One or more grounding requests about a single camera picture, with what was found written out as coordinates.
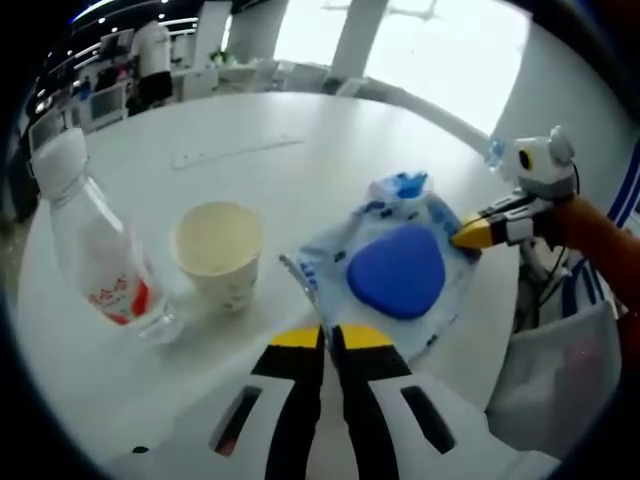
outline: window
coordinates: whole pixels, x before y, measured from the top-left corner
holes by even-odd
[[[351,0],[289,0],[275,58],[331,65]]]
[[[528,33],[528,15],[498,0],[389,0],[365,74],[490,134]]]
[[[229,15],[227,17],[227,21],[224,23],[224,32],[222,33],[222,43],[220,44],[220,50],[225,52],[227,50],[227,45],[229,43],[229,32],[231,31],[231,22],[233,21],[233,17]]]

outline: bottle label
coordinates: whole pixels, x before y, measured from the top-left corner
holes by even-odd
[[[142,250],[126,227],[114,234],[113,225],[90,225],[84,232],[83,290],[89,302],[118,325],[126,325],[151,311],[162,289]]]
[[[151,310],[152,291],[137,275],[121,275],[110,288],[89,294],[89,301],[118,325],[126,325]]]

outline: white shirt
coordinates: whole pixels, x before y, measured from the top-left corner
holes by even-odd
[[[140,78],[171,70],[171,38],[169,29],[155,20],[133,36],[131,57],[140,55]]]

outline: bottle cap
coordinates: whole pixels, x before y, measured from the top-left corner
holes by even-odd
[[[79,128],[71,128],[40,147],[31,159],[33,174],[47,199],[60,195],[84,171],[87,147]]]

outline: black pants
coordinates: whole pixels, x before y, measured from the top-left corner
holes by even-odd
[[[160,72],[140,79],[138,84],[140,102],[147,108],[154,102],[166,100],[173,95],[171,73]]]

